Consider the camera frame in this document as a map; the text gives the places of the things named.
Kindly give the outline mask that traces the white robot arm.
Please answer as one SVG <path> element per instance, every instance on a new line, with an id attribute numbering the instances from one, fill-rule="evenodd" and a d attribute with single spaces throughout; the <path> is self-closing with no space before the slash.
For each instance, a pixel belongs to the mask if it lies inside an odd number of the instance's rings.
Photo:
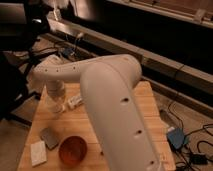
<path id="1" fill-rule="evenodd" d="M 129 54 L 73 63 L 48 57 L 34 69 L 44 82 L 78 83 L 110 171 L 166 171 L 134 96 L 142 69 Z"/>

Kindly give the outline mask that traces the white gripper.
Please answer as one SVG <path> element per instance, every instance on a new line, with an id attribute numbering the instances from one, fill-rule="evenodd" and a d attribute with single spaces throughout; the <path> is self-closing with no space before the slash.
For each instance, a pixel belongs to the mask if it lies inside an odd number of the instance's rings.
<path id="1" fill-rule="evenodd" d="M 48 96 L 55 102 L 63 103 L 66 96 L 66 88 L 63 81 L 47 81 L 46 82 L 46 91 Z M 80 106 L 83 103 L 82 97 L 80 94 L 70 97 L 67 100 L 68 107 L 73 110 L 76 107 Z"/>

